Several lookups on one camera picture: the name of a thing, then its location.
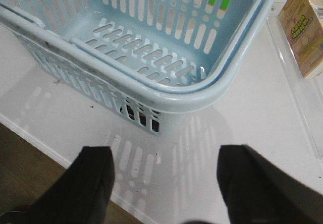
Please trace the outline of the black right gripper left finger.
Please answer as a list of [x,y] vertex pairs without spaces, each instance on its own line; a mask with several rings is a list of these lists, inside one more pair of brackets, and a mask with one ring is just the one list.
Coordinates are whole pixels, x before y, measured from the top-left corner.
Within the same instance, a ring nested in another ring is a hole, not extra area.
[[1,223],[104,223],[115,181],[108,146],[85,146],[32,205],[1,215]]

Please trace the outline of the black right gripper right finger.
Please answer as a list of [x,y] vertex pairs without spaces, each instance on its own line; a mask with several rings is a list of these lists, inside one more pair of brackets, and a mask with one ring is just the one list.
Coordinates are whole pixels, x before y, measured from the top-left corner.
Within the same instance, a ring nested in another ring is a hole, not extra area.
[[322,194],[248,145],[222,145],[217,180],[230,223],[322,223]]

